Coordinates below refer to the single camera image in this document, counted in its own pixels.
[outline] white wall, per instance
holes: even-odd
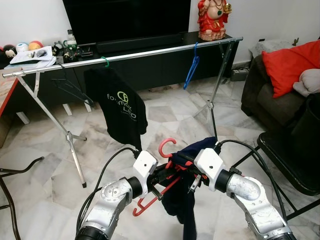
[[[191,0],[189,32],[199,26],[199,0]],[[284,38],[299,44],[320,35],[320,0],[227,0],[232,13],[225,25],[233,37],[243,37],[235,62],[250,60],[249,48],[259,39]],[[67,37],[70,23],[62,0],[1,0],[0,46],[42,41],[45,45]]]
[[[62,0],[0,0],[0,46],[65,40],[71,28]]]
[[[299,37],[298,45],[320,37],[320,0],[292,1],[287,3],[280,36],[293,40]]]

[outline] marble floor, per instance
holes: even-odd
[[[147,132],[141,136],[142,148],[150,151],[165,163],[158,153],[159,143],[168,137],[175,138],[176,145],[167,144],[164,152],[176,152],[185,146],[210,136],[207,112],[200,109],[214,89],[216,79],[209,78],[182,86],[140,91],[146,105]],[[220,85],[215,98],[214,115],[218,139],[236,139],[256,145],[256,139],[265,129],[254,117],[246,116],[240,109],[244,82]],[[0,149],[0,166],[23,169],[32,160],[44,156],[30,171],[4,179],[16,206],[17,223],[23,240],[71,240],[75,237],[76,221],[80,207],[96,184],[102,166],[114,152],[124,145],[107,133],[103,113],[97,105],[87,112],[83,104],[70,105],[73,115],[67,116],[63,107],[53,109],[55,116],[67,130],[86,136],[87,141],[75,141],[75,149],[87,182],[82,188],[69,151],[68,144],[53,122],[43,112],[28,112],[31,122],[23,125],[16,121]],[[230,166],[248,152],[242,146],[226,143],[221,157]],[[276,180],[293,198],[298,207],[314,200],[294,191],[267,156],[263,155]],[[120,154],[107,168],[102,184],[130,177],[134,158],[130,152]],[[248,159],[239,169],[246,176],[257,178],[266,189],[269,201],[279,207],[271,183],[264,172]],[[0,205],[5,204],[0,192]],[[162,204],[156,202],[141,216],[133,217],[134,200],[120,215],[112,240],[181,240],[183,226],[176,217],[166,214]],[[286,204],[287,212],[292,209]],[[242,210],[223,193],[210,192],[205,186],[195,192],[195,219],[198,240],[254,240]],[[320,207],[290,220],[290,227],[298,240],[319,240]],[[9,209],[0,211],[0,240],[13,240]]]

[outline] green hanger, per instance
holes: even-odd
[[[108,68],[108,67],[109,67],[109,61],[108,61],[108,59],[107,59],[107,58],[105,58],[104,56],[102,56],[102,57],[101,57],[101,59],[106,60],[107,65],[105,65],[105,67],[106,67],[106,68]]]

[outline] black chair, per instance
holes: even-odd
[[[294,127],[278,132],[261,133],[255,150],[261,148],[299,192],[316,196],[320,194],[320,93],[308,97],[299,112],[302,114]],[[233,167],[237,167],[251,155],[253,151]],[[262,164],[256,158],[255,160],[265,171]],[[283,216],[284,219],[290,220],[320,205],[320,199],[318,199],[297,209],[279,185],[276,184],[276,186],[294,211]],[[280,206],[283,207],[282,200],[279,199],[279,201]]]
[[[11,212],[11,221],[12,221],[12,228],[13,228],[13,234],[15,236],[16,240],[21,240],[20,235],[19,235],[19,231],[18,231],[18,226],[17,226],[17,218],[16,218],[16,210],[15,210],[15,204],[14,201],[10,195],[10,192],[3,180],[3,178],[7,177],[7,176],[11,176],[11,175],[15,175],[15,174],[22,174],[27,172],[29,169],[31,169],[31,167],[38,161],[41,161],[45,159],[43,156],[37,158],[36,160],[34,160],[33,162],[31,162],[29,164],[29,166],[27,168],[25,168],[24,170],[13,170],[13,169],[5,169],[5,168],[0,168],[0,186],[4,192],[4,195],[8,201],[7,205],[3,205],[0,206],[0,210],[1,209],[6,209],[6,208],[10,208],[10,212]]]

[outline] clothes drying rack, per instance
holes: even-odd
[[[178,51],[184,51],[184,50],[190,50],[193,49],[195,46],[197,48],[203,48],[207,46],[214,46],[214,45],[219,45],[221,56],[222,56],[222,64],[217,76],[217,82],[215,85],[215,88],[212,93],[211,100],[207,101],[207,107],[208,110],[211,113],[211,120],[214,128],[214,135],[217,136],[217,131],[216,131],[216,123],[215,123],[215,118],[214,118],[214,99],[217,94],[218,86],[221,81],[221,77],[223,76],[226,65],[228,63],[232,47],[236,42],[242,41],[243,37],[232,37],[232,38],[227,38],[227,39],[222,39],[222,40],[216,40],[216,41],[208,41],[208,42],[203,42],[203,43],[198,43],[197,46],[195,44],[190,44],[190,45],[184,45],[184,46],[177,46],[177,47],[171,47],[171,48],[164,48],[164,49],[159,49],[159,50],[152,50],[152,51],[145,51],[145,52],[138,52],[138,53],[133,53],[133,54],[126,54],[126,55],[119,55],[119,56],[112,56],[108,57],[106,60],[110,62],[115,62],[115,61],[121,61],[121,60],[127,60],[127,59],[135,59],[135,58],[142,58],[142,57],[147,57],[147,56],[153,56],[153,55],[159,55],[159,54],[166,54],[166,53],[172,53],[172,52],[178,52]],[[227,44],[226,51],[223,50],[222,45]],[[48,66],[48,67],[43,67],[43,68],[36,68],[36,69],[30,69],[30,70],[21,70],[21,71],[16,71],[13,73],[8,73],[8,74],[3,74],[4,78],[9,78],[9,77],[17,77],[21,85],[27,90],[27,92],[34,98],[34,100],[37,102],[37,104],[42,108],[42,110],[48,115],[48,117],[54,122],[56,127],[65,135],[65,139],[69,144],[78,174],[80,176],[80,180],[82,183],[82,186],[85,188],[87,186],[87,183],[84,179],[84,176],[82,174],[82,170],[78,161],[78,157],[74,148],[74,139],[86,141],[86,137],[82,136],[77,136],[72,134],[70,131],[66,130],[64,126],[58,121],[58,119],[50,112],[50,110],[45,106],[45,104],[38,98],[38,91],[40,87],[40,74],[48,71],[54,71],[54,70],[59,70],[59,69],[69,69],[69,68],[76,68],[76,67],[81,67],[81,66],[86,66],[86,65],[94,65],[94,64],[102,64],[106,62],[105,59],[99,58],[99,59],[94,59],[94,60],[87,60],[87,61],[78,61],[78,62],[71,62],[71,63],[65,63],[61,65],[53,65],[53,66]],[[30,88],[30,86],[25,82],[23,76],[28,75],[28,74],[35,74],[35,87],[34,90]]]

